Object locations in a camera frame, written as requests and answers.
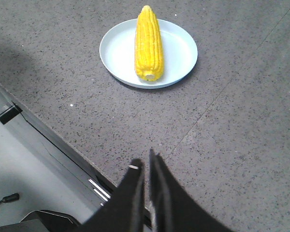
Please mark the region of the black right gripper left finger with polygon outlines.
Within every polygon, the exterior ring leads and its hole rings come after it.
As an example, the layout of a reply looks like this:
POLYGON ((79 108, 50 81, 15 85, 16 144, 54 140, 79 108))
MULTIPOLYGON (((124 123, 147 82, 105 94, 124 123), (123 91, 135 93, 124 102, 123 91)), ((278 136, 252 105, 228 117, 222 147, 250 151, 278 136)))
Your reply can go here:
POLYGON ((142 232, 144 230, 144 164, 133 159, 121 183, 79 232, 142 232))

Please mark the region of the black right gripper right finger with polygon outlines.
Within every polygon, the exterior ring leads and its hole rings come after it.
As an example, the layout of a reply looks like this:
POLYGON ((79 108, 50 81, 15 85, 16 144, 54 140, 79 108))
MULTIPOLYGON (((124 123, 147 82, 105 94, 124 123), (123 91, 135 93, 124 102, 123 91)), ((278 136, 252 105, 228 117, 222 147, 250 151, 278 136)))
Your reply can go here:
POLYGON ((159 153, 149 152, 151 221, 154 232, 230 232, 180 186, 159 153))

